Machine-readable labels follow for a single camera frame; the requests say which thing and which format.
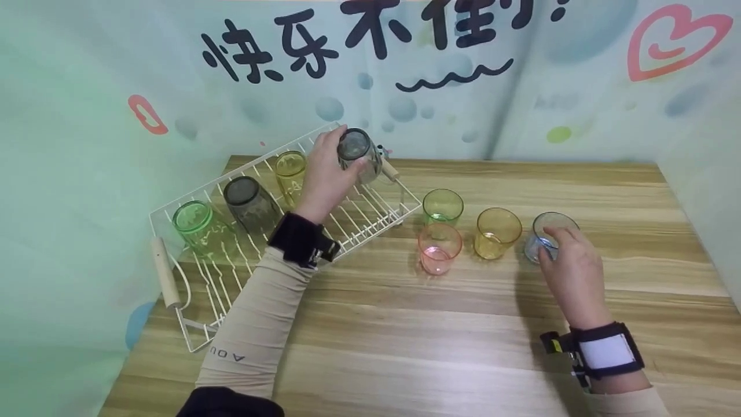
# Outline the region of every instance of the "wood grain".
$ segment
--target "wood grain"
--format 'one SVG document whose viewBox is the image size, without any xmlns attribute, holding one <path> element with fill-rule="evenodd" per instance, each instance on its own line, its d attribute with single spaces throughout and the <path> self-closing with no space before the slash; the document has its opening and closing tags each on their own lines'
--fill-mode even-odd
<svg viewBox="0 0 741 417">
<path fill-rule="evenodd" d="M 232 157 L 227 170 L 248 160 Z M 288 416 L 586 414 L 566 358 L 546 357 L 538 342 L 564 323 L 521 255 L 526 233 L 500 260 L 473 253 L 476 216 L 490 206 L 516 213 L 526 231 L 543 211 L 574 218 L 604 257 L 609 306 L 673 415 L 741 416 L 741 316 L 655 165 L 394 166 L 420 199 L 432 188 L 462 195 L 466 246 L 447 275 L 421 274 L 417 212 L 318 274 L 276 388 Z M 207 320 L 202 302 L 194 311 Z M 202 358 L 158 303 L 100 415 L 175 415 Z"/>
</svg>

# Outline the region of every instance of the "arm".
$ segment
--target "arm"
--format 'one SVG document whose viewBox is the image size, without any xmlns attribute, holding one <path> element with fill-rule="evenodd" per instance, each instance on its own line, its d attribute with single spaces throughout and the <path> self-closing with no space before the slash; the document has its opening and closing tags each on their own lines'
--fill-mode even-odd
<svg viewBox="0 0 741 417">
<path fill-rule="evenodd" d="M 336 149 L 346 129 L 320 135 L 309 155 L 294 214 L 312 223 L 323 222 L 339 205 L 367 163 L 361 159 L 345 171 L 340 168 Z M 235 416 L 282 416 L 269 399 L 296 310 L 314 272 L 284 261 L 278 249 L 265 250 L 211 342 L 196 381 L 198 389 L 181 416 L 208 416 L 216 410 L 214 404 Z"/>
<path fill-rule="evenodd" d="M 546 228 L 559 244 L 556 260 L 545 248 L 538 259 L 548 284 L 569 325 L 595 329 L 613 323 L 605 302 L 602 258 L 591 242 L 573 229 Z M 599 416 L 668 416 L 664 403 L 643 371 L 590 380 L 588 401 Z"/>
</svg>

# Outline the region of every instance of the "pink cup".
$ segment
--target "pink cup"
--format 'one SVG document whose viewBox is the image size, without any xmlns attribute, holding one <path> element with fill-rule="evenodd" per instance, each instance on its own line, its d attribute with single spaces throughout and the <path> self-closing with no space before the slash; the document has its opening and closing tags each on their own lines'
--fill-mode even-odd
<svg viewBox="0 0 741 417">
<path fill-rule="evenodd" d="M 463 247 L 460 233 L 444 223 L 431 223 L 425 226 L 417 241 L 419 262 L 431 275 L 446 273 Z"/>
</svg>

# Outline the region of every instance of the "wavy line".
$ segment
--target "wavy line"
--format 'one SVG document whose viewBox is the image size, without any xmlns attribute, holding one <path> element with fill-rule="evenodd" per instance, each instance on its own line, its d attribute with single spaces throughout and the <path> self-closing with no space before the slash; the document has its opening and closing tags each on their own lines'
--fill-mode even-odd
<svg viewBox="0 0 741 417">
<path fill-rule="evenodd" d="M 422 87 L 429 88 L 430 90 L 436 90 L 437 88 L 444 87 L 446 84 L 448 84 L 451 81 L 457 81 L 461 84 L 466 84 L 468 82 L 472 82 L 475 79 L 479 78 L 481 74 L 488 75 L 488 76 L 495 76 L 500 75 L 501 73 L 505 72 L 509 69 L 509 67 L 512 66 L 514 63 L 514 59 L 510 58 L 507 62 L 505 62 L 502 67 L 492 70 L 491 68 L 486 67 L 485 65 L 479 65 L 476 67 L 475 70 L 473 70 L 473 73 L 471 76 L 460 76 L 456 73 L 448 73 L 448 75 L 445 76 L 445 78 L 442 79 L 440 82 L 431 83 L 427 81 L 426 79 L 420 79 L 418 82 L 415 82 L 414 85 L 411 87 L 405 87 L 404 85 L 401 85 L 399 83 L 396 83 L 396 88 L 400 89 L 401 91 L 404 91 L 405 93 L 413 93 L 414 91 L 419 90 Z"/>
</svg>

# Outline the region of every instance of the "hand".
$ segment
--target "hand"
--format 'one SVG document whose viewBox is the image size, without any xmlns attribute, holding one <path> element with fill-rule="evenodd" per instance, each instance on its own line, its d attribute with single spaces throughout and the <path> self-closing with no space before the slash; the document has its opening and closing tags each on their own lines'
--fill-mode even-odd
<svg viewBox="0 0 741 417">
<path fill-rule="evenodd" d="M 551 260 L 545 247 L 538 251 L 540 269 L 568 323 L 593 329 L 613 322 L 605 302 L 602 258 L 578 229 L 543 228 L 556 238 L 558 256 Z"/>
<path fill-rule="evenodd" d="M 339 166 L 337 145 L 347 129 L 347 125 L 342 125 L 320 134 L 309 154 L 301 199 L 293 213 L 310 222 L 322 223 L 342 202 L 368 164 L 367 158 L 360 158 L 346 170 Z"/>
</svg>

